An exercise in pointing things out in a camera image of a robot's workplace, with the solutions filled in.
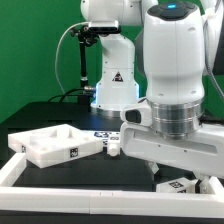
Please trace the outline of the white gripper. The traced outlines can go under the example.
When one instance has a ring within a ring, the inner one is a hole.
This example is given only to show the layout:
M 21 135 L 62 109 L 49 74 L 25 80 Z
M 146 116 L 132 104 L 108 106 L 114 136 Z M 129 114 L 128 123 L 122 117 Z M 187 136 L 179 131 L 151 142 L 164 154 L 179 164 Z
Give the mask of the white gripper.
M 211 194 L 210 176 L 224 178 L 224 126 L 203 124 L 186 139 L 165 139 L 151 128 L 123 123 L 121 147 L 130 157 L 146 162 L 152 174 L 156 163 L 198 172 L 196 192 Z

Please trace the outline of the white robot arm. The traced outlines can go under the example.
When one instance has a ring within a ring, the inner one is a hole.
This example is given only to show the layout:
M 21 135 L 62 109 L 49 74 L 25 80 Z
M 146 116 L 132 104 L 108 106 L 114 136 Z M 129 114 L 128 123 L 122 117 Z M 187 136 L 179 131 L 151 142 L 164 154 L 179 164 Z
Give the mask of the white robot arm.
M 123 152 L 190 170 L 200 193 L 224 178 L 224 127 L 204 124 L 202 74 L 210 70 L 206 21 L 198 6 L 150 0 L 142 7 L 146 98 L 123 109 Z

